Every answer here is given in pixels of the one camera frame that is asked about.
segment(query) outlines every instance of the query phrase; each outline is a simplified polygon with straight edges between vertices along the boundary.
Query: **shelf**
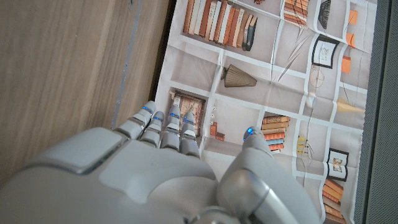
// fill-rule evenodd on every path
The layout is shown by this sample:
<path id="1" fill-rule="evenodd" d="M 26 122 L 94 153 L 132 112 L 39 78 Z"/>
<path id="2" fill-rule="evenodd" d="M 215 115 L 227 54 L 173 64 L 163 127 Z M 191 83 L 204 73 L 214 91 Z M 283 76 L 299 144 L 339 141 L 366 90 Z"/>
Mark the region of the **shelf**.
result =
<path id="1" fill-rule="evenodd" d="M 266 80 L 258 80 L 256 86 L 226 88 L 222 80 L 216 89 L 216 93 L 258 105 L 298 113 L 303 97 L 304 80 L 297 77 L 283 77 L 283 79 L 283 82 L 294 83 L 296 88 L 301 86 L 301 92 L 291 89 L 294 87 L 287 87 L 280 83 L 271 83 Z"/>
<path id="2" fill-rule="evenodd" d="M 317 29 L 320 32 L 324 32 L 333 37 L 337 37 L 339 39 L 345 39 L 344 30 L 345 30 L 345 21 L 347 12 L 347 1 L 346 0 L 333 0 L 330 4 L 330 12 L 328 18 L 327 28 L 324 29 L 318 20 L 318 14 L 314 19 L 317 20 Z"/>
<path id="3" fill-rule="evenodd" d="M 276 1 L 264 1 L 261 4 L 256 4 L 254 3 L 253 0 L 237 0 L 237 1 L 232 1 L 235 2 L 236 4 L 240 4 L 245 7 L 250 7 L 252 10 L 253 9 L 258 9 L 261 12 L 264 12 L 266 14 L 271 14 L 275 15 L 277 17 L 280 16 L 280 6 L 282 4 L 283 0 L 276 0 Z"/>
<path id="4" fill-rule="evenodd" d="M 308 83 L 308 92 L 315 92 L 317 97 L 324 98 L 327 100 L 333 100 L 335 97 L 336 90 L 336 79 L 337 74 L 339 72 L 339 68 L 341 67 L 341 61 L 343 56 L 341 55 L 341 51 L 344 44 L 340 43 L 337 45 L 335 50 L 335 54 L 333 55 L 333 68 L 325 68 L 321 66 L 313 65 L 314 70 L 319 70 L 323 76 L 325 77 L 322 85 L 318 88 L 315 88 L 311 83 Z"/>
<path id="5" fill-rule="evenodd" d="M 249 58 L 253 58 L 255 60 L 270 63 L 279 19 L 265 16 L 263 14 L 254 12 L 246 8 L 244 8 L 244 10 L 254 16 L 258 16 L 256 31 L 254 33 L 254 42 L 251 51 L 244 51 L 237 47 L 216 44 L 213 41 L 206 41 L 204 38 L 200 37 L 199 35 L 184 34 L 182 33 L 182 31 L 180 31 L 180 36 L 182 36 L 181 39 L 185 41 L 186 38 L 183 37 L 188 37 L 190 39 L 197 40 L 202 43 L 202 44 L 199 43 L 193 43 L 193 44 L 198 44 L 200 45 L 200 47 L 204 47 L 208 50 L 220 52 L 224 49 Z"/>
<path id="6" fill-rule="evenodd" d="M 330 147 L 343 152 L 348 152 L 348 166 L 358 168 L 361 154 L 362 134 L 352 133 L 332 128 Z"/>
<path id="7" fill-rule="evenodd" d="M 372 52 L 374 23 L 377 5 L 367 1 L 351 2 L 351 10 L 358 11 L 357 24 L 348 24 L 347 33 L 355 34 L 354 44 L 359 50 Z"/>
<path id="8" fill-rule="evenodd" d="M 351 58 L 351 67 L 349 74 L 341 73 L 340 81 L 365 90 L 368 89 L 369 67 L 362 65 L 370 65 L 371 55 L 362 50 L 348 47 L 344 56 Z"/>
<path id="9" fill-rule="evenodd" d="M 301 46 L 300 50 L 296 53 L 296 55 L 299 55 L 289 68 L 291 70 L 306 73 L 308 54 L 310 52 L 311 41 L 315 33 L 310 29 L 306 29 L 302 32 L 300 38 L 297 39 L 297 37 L 299 36 L 300 28 L 289 22 L 284 22 L 283 24 L 284 25 L 282 27 L 279 45 L 275 53 L 275 64 L 285 68 L 290 63 L 290 61 L 288 61 L 290 55 L 301 43 L 301 41 L 309 36 L 309 38 Z"/>
<path id="10" fill-rule="evenodd" d="M 169 47 L 166 53 L 167 67 L 173 82 L 210 91 L 216 72 L 217 64 L 200 59 L 174 47 Z"/>
<path id="11" fill-rule="evenodd" d="M 297 171 L 305 172 L 307 174 L 323 175 L 324 172 L 323 168 L 324 168 L 323 162 L 310 160 L 306 154 L 297 155 L 296 158 Z"/>
<path id="12" fill-rule="evenodd" d="M 242 151 L 242 145 L 219 141 L 213 136 L 205 137 L 205 149 L 229 156 L 237 156 Z"/>
<path id="13" fill-rule="evenodd" d="M 329 122 L 332 111 L 332 100 L 317 97 L 313 108 L 310 108 L 305 104 L 303 114 L 311 118 L 317 118 Z"/>
<path id="14" fill-rule="evenodd" d="M 257 125 L 260 111 L 220 100 L 216 100 L 214 105 L 216 110 L 208 113 L 214 114 L 212 120 L 217 122 L 217 131 L 225 134 L 225 142 L 242 145 L 244 132 L 248 127 Z"/>
<path id="15" fill-rule="evenodd" d="M 323 188 L 322 181 L 303 177 L 296 177 L 296 180 L 304 187 L 305 191 L 310 196 L 320 218 L 323 211 L 323 203 L 321 203 L 322 197 L 320 197 L 320 193 L 322 193 Z"/>
<path id="16" fill-rule="evenodd" d="M 340 87 L 338 96 L 339 96 L 339 98 L 341 98 L 345 101 L 348 101 L 351 105 L 353 105 L 355 107 L 365 109 L 365 104 L 366 104 L 366 95 L 365 94 L 360 94 L 358 92 L 347 90 L 347 89 L 344 91 L 344 88 Z M 335 119 L 334 119 L 334 123 L 352 127 L 352 128 L 363 129 L 364 117 L 365 117 L 364 113 L 337 111 Z"/>
<path id="17" fill-rule="evenodd" d="M 326 135 L 328 127 L 302 121 L 300 123 L 299 136 L 307 138 L 308 144 L 313 150 L 312 159 L 315 161 L 323 162 L 325 156 Z"/>
<path id="18" fill-rule="evenodd" d="M 358 168 L 347 167 L 348 175 L 347 181 L 335 180 L 337 184 L 340 184 L 343 188 L 343 196 L 340 200 L 341 203 L 341 214 L 347 223 L 354 223 L 354 220 L 350 220 L 350 217 L 354 217 L 354 207 L 355 207 L 355 193 L 356 184 L 358 181 Z"/>

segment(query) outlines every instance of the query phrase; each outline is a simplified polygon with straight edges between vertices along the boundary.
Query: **white robotic arm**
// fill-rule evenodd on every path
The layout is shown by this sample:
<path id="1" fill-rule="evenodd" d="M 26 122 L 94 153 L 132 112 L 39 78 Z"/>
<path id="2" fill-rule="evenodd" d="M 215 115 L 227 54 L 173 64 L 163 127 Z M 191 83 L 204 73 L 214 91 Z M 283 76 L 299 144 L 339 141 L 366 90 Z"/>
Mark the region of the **white robotic arm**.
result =
<path id="1" fill-rule="evenodd" d="M 242 152 L 218 183 L 200 160 L 193 115 L 154 111 L 150 101 L 114 131 L 84 131 L 33 159 L 0 189 L 2 222 L 319 222 L 260 130 L 245 132 Z"/>

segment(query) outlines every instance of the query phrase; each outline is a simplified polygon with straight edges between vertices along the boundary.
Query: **wooden panel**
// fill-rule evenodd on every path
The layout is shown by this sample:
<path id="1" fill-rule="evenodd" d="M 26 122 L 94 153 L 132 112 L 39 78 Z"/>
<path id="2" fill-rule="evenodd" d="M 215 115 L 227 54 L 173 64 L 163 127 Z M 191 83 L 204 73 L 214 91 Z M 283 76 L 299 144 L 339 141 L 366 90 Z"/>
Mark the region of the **wooden panel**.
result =
<path id="1" fill-rule="evenodd" d="M 111 128 L 138 1 L 126 6 L 126 1 L 116 1 L 86 128 Z"/>
<path id="2" fill-rule="evenodd" d="M 138 2 L 0 2 L 0 185 L 46 148 L 110 128 Z M 143 2 L 123 118 L 149 97 L 167 12 L 168 1 Z"/>
<path id="3" fill-rule="evenodd" d="M 117 124 L 123 123 L 148 100 L 148 97 L 136 96 L 149 96 L 168 6 L 168 1 L 157 1 L 156 4 L 152 1 L 143 2 L 137 30 L 139 35 L 130 61 L 133 66 L 129 66 Z"/>

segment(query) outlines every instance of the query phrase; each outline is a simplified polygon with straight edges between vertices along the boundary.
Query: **printed picture frame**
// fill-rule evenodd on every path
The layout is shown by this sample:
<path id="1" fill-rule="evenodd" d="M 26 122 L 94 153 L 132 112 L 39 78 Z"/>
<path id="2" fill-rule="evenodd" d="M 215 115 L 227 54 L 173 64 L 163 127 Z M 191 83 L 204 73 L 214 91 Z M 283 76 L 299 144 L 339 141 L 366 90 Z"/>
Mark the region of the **printed picture frame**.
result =
<path id="1" fill-rule="evenodd" d="M 348 152 L 337 149 L 329 149 L 328 156 L 328 178 L 347 181 Z"/>
<path id="2" fill-rule="evenodd" d="M 312 50 L 312 64 L 333 68 L 333 57 L 340 42 L 320 35 Z"/>

